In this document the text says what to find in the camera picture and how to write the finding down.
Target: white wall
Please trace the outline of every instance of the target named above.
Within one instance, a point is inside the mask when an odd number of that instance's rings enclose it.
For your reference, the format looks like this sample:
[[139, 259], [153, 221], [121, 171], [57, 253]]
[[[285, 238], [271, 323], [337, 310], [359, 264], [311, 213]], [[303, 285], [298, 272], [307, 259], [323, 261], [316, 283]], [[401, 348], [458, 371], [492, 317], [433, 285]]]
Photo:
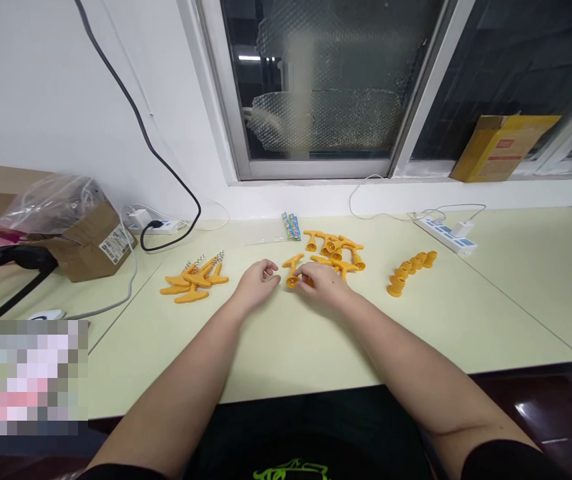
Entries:
[[[356, 182], [228, 185], [233, 170], [221, 119], [213, 118], [217, 107], [207, 75], [196, 71], [184, 32], [191, 19], [184, 17], [183, 25], [175, 0], [106, 2], [174, 156], [146, 118], [151, 140], [190, 186], [222, 202], [233, 218], [284, 210], [300, 216], [349, 213]], [[85, 6], [98, 41], [146, 114], [99, 0], [86, 0]], [[0, 0], [0, 165], [91, 175], [117, 207], [148, 203], [182, 217], [195, 211], [147, 150], [123, 94], [86, 38], [73, 0]], [[491, 208], [572, 205], [572, 180], [376, 183], [356, 194], [360, 213], [464, 202]], [[204, 210], [205, 217], [224, 215], [206, 200]]]

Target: forearm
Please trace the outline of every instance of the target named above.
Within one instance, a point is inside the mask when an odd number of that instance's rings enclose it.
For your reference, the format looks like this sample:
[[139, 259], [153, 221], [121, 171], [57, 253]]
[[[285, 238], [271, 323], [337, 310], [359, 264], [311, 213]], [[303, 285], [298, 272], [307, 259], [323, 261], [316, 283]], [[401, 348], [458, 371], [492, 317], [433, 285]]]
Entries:
[[362, 296], [351, 296], [341, 311], [388, 388], [428, 432], [507, 419], [456, 365]]
[[226, 302], [137, 400], [90, 466], [128, 463], [178, 475], [219, 401], [246, 315], [235, 299]]

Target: dark floor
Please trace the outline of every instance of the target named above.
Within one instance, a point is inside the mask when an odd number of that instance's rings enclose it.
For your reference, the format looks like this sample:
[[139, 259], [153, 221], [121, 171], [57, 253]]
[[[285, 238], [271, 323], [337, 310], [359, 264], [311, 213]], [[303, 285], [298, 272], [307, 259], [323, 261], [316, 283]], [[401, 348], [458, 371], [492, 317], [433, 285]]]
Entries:
[[[540, 446], [572, 473], [572, 365], [474, 376], [482, 389]], [[119, 418], [91, 422], [110, 433]], [[89, 459], [0, 457], [0, 480], [53, 480]]]

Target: window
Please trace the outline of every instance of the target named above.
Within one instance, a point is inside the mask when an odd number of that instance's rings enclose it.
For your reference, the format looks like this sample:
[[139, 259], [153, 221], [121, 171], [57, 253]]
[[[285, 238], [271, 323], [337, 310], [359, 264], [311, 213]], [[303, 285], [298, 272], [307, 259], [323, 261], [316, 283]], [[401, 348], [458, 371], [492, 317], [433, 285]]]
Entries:
[[201, 6], [241, 179], [388, 174], [442, 0]]
[[445, 177], [514, 114], [562, 116], [517, 173], [572, 173], [572, 2], [195, 1], [241, 180]]

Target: hand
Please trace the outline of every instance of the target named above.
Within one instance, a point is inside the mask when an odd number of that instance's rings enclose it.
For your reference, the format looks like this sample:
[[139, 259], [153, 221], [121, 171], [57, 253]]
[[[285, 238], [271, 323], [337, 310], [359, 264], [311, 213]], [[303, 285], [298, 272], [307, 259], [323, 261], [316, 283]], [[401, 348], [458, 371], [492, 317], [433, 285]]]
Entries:
[[231, 297], [242, 308], [250, 312], [260, 306], [277, 288], [281, 277], [273, 275], [277, 266], [270, 260], [260, 260], [244, 272]]
[[[355, 292], [329, 265], [308, 262], [295, 270], [293, 275], [301, 275], [301, 281], [297, 282], [297, 288], [306, 296], [319, 300], [334, 309], [340, 308], [346, 299], [355, 295]], [[308, 278], [313, 280], [314, 287], [308, 285]]]

